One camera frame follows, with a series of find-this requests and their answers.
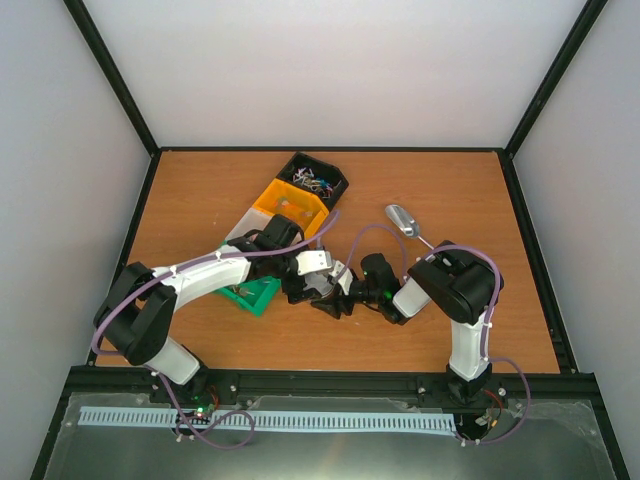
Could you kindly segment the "white round lid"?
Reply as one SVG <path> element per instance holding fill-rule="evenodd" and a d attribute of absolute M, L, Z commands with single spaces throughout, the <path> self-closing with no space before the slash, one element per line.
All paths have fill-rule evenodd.
<path fill-rule="evenodd" d="M 315 290 L 321 298 L 331 294 L 335 285 L 328 271 L 312 272 L 305 275 L 306 287 Z"/>

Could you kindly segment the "yellow plastic bin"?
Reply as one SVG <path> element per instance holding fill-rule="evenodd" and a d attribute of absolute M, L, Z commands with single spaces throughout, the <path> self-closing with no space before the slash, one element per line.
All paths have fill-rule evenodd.
<path fill-rule="evenodd" d="M 253 207 L 269 216 L 288 218 L 302 228 L 305 238 L 316 234 L 330 214 L 314 193 L 279 179 L 271 181 Z"/>

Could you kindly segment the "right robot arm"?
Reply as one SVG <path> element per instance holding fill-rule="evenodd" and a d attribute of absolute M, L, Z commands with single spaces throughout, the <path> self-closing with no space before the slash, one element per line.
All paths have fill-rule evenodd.
<path fill-rule="evenodd" d="M 488 356 L 491 314 L 504 280 L 491 262 L 470 248 L 443 242 L 418 259 L 401 281 L 381 253 L 361 259 L 362 275 L 323 250 L 285 256 L 283 291 L 292 304 L 308 302 L 339 319 L 363 305 L 394 325 L 404 325 L 425 307 L 436 305 L 450 320 L 452 350 L 447 389 L 458 403 L 470 403 L 491 377 Z"/>

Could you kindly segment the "black plastic bin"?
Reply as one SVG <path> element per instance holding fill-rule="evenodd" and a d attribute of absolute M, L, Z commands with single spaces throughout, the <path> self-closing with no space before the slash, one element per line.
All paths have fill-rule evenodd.
<path fill-rule="evenodd" d="M 329 211 L 349 187 L 338 167 L 302 152 L 296 152 L 276 178 L 315 195 Z"/>

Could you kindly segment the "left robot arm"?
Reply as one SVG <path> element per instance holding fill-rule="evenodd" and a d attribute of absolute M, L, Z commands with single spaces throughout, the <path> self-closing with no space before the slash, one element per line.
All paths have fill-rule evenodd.
<path fill-rule="evenodd" d="M 201 400 L 208 390 L 203 362 L 170 337 L 174 314 L 214 291 L 271 276 L 306 299 L 327 285 L 334 262 L 317 242 L 282 215 L 262 229 L 230 238 L 213 252 L 170 266 L 149 268 L 140 262 L 125 267 L 94 319 L 91 348 L 112 353 L 133 366 L 144 366 L 170 381 L 186 402 Z"/>

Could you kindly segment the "white translucent plastic bin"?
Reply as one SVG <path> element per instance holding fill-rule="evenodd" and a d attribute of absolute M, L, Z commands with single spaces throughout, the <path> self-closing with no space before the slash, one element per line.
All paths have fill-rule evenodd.
<path fill-rule="evenodd" d="M 272 218 L 272 214 L 264 213 L 259 209 L 250 207 L 241 217 L 238 223 L 226 235 L 225 240 L 232 240 L 244 236 L 252 230 L 263 230 Z"/>

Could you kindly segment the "silver metal scoop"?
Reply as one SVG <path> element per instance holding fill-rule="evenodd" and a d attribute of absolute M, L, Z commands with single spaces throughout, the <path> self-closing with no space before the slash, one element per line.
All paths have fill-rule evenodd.
<path fill-rule="evenodd" d="M 398 204 L 390 204 L 385 207 L 385 214 L 407 238 L 417 239 L 430 250 L 434 249 L 434 246 L 422 236 L 418 222 L 405 208 Z"/>

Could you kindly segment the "green plastic bin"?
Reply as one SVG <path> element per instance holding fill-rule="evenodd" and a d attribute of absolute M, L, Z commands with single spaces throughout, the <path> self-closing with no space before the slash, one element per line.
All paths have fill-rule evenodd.
<path fill-rule="evenodd" d="M 263 277 L 218 289 L 214 291 L 214 294 L 223 296 L 242 310 L 260 317 L 280 288 L 280 280 L 273 277 Z"/>

